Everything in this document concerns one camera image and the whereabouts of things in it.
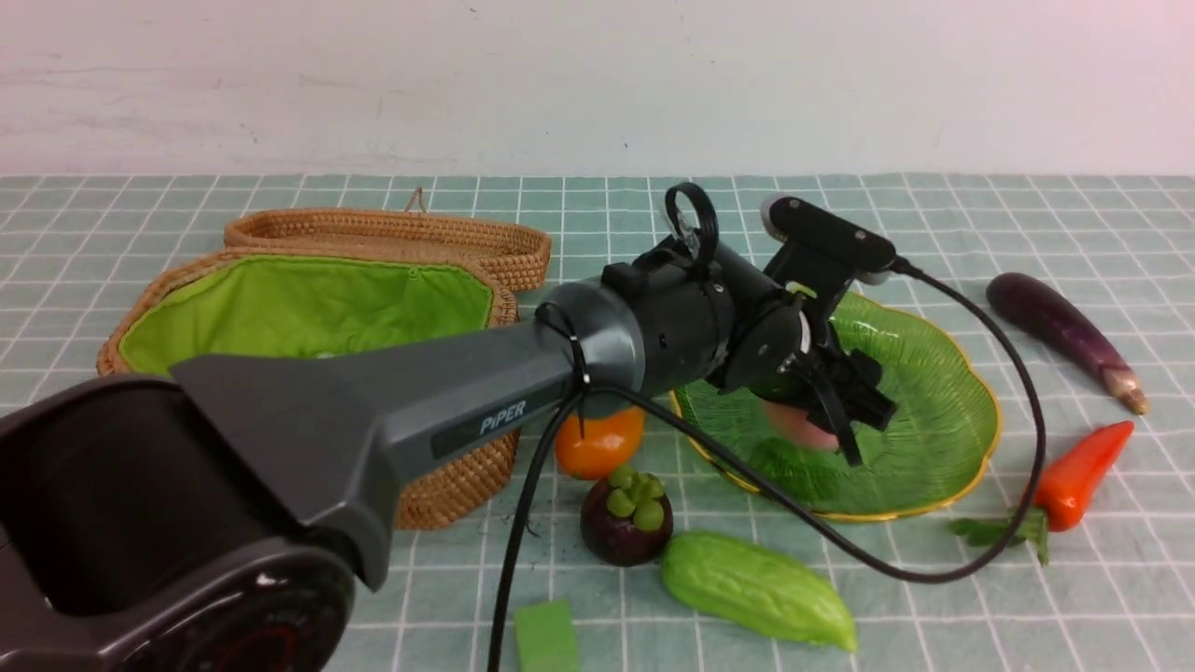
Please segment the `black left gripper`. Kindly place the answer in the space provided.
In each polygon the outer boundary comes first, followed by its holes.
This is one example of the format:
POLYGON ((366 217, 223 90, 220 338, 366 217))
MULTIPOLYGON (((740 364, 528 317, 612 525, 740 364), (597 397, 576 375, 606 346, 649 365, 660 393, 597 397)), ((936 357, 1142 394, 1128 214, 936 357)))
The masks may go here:
POLYGON ((713 366, 710 385, 718 393, 750 391, 759 399, 795 407, 805 395, 816 401, 811 424, 836 436, 836 451, 850 468, 862 468, 854 424, 887 430, 897 410, 880 391, 884 369, 862 350, 839 361, 836 386, 827 373, 808 369, 819 322, 816 295, 801 285, 733 286, 733 319, 724 358, 713 366))

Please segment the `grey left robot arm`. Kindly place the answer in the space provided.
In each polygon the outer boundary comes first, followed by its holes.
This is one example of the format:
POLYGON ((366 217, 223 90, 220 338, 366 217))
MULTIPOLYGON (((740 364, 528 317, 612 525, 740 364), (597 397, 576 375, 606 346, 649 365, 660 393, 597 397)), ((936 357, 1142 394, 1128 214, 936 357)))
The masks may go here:
POLYGON ((816 204, 761 207, 764 269, 700 187, 672 236, 533 319, 333 358, 201 356, 4 417, 5 671, 320 671, 356 582, 385 582, 404 485, 527 422, 603 419, 705 380, 804 407, 851 465, 884 429, 880 364, 829 324, 891 242, 816 204))

